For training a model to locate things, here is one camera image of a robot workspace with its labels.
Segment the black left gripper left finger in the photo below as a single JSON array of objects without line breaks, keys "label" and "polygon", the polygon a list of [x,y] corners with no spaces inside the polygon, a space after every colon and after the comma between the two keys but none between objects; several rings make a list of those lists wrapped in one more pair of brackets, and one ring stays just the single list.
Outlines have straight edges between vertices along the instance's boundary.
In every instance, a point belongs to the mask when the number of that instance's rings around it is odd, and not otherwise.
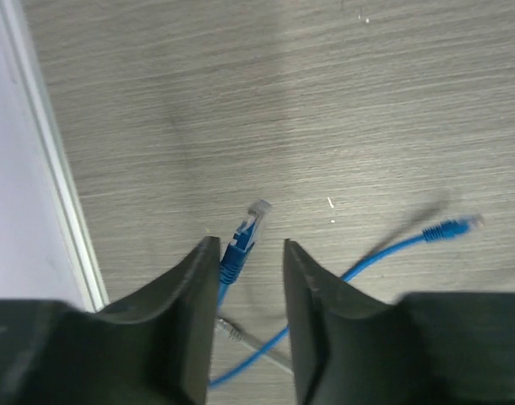
[{"label": "black left gripper left finger", "polygon": [[220,241],[91,313],[56,300],[0,300],[0,404],[203,404]]}]

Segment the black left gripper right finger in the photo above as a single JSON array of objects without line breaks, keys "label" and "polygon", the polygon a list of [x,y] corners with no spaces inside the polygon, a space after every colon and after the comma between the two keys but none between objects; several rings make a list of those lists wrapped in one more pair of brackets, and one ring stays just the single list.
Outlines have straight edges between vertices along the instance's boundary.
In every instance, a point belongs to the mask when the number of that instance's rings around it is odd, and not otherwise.
[{"label": "black left gripper right finger", "polygon": [[515,293],[416,292],[386,304],[284,244],[299,404],[515,404]]}]

